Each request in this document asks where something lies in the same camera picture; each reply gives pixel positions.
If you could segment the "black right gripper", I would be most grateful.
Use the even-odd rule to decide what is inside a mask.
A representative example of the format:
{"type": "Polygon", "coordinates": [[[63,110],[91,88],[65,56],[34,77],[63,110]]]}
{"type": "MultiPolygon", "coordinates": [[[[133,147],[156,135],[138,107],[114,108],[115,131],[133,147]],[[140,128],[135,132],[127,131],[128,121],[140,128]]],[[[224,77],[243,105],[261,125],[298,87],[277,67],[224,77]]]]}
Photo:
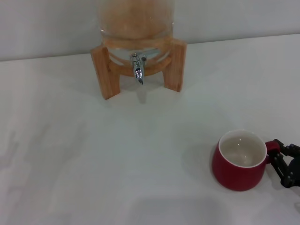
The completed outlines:
{"type": "Polygon", "coordinates": [[[279,145],[280,152],[285,156],[293,157],[289,164],[287,164],[281,153],[269,152],[269,163],[277,172],[280,183],[285,188],[300,186],[300,146],[290,144],[284,146],[278,139],[274,141],[279,145]]]}

